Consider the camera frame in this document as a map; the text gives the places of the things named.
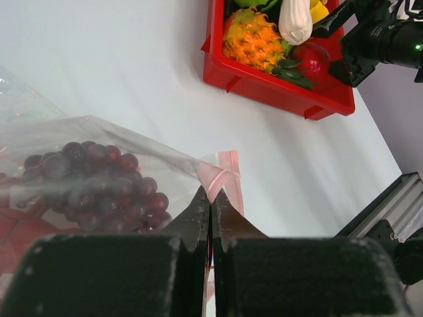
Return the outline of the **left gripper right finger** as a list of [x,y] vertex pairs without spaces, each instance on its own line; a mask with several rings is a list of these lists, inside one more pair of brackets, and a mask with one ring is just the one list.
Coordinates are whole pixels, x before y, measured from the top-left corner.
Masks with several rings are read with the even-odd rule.
[[218,316],[412,316],[368,238],[270,238],[219,192],[211,206]]

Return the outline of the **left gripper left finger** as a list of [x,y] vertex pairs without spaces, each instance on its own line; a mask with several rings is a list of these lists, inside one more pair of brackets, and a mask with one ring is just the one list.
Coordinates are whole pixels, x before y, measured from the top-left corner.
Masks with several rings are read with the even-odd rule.
[[210,203],[149,234],[50,234],[27,250],[2,316],[204,316]]

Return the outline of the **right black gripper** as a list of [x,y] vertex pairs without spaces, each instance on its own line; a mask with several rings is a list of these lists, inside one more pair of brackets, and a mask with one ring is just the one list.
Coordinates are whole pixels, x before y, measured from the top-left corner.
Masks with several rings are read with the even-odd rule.
[[391,50],[400,22],[392,17],[391,1],[346,0],[313,25],[312,37],[330,38],[352,16],[358,23],[340,40],[342,58],[333,61],[329,74],[357,87],[380,63],[392,63]]

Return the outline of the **red toy pepper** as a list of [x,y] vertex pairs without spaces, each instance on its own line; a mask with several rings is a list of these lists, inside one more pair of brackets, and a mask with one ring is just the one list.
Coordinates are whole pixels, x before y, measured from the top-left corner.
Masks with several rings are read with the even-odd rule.
[[305,42],[295,46],[289,56],[293,60],[300,61],[296,69],[313,82],[322,83],[328,77],[331,57],[322,46]]

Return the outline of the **purple toy grapes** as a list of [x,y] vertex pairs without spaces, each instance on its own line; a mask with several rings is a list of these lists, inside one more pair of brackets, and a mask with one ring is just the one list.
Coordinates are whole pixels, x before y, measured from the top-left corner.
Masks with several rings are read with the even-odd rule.
[[22,178],[41,204],[83,231],[143,234],[173,219],[157,181],[115,145],[72,141],[60,151],[30,155]]

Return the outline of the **red dotted zip bag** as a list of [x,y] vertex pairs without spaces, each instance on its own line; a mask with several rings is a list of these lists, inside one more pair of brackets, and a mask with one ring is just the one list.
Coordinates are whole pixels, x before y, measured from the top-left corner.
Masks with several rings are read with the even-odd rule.
[[158,231],[198,188],[243,212],[237,151],[193,158],[94,116],[70,118],[1,70],[1,291],[49,234]]

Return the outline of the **red toy lobster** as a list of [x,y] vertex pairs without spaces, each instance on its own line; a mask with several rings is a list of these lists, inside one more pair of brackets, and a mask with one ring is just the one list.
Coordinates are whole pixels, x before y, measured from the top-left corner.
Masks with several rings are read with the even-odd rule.
[[14,273],[26,249],[41,236],[58,228],[43,220],[48,208],[38,197],[12,204],[12,188],[22,179],[1,173],[1,276]]

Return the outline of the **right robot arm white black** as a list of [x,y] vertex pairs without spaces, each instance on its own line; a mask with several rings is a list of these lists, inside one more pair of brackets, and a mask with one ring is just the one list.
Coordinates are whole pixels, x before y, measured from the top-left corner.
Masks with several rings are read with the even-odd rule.
[[421,1],[344,1],[313,26],[312,37],[330,38],[353,15],[358,23],[340,39],[331,76],[356,88],[384,63],[416,69],[414,82],[422,82]]

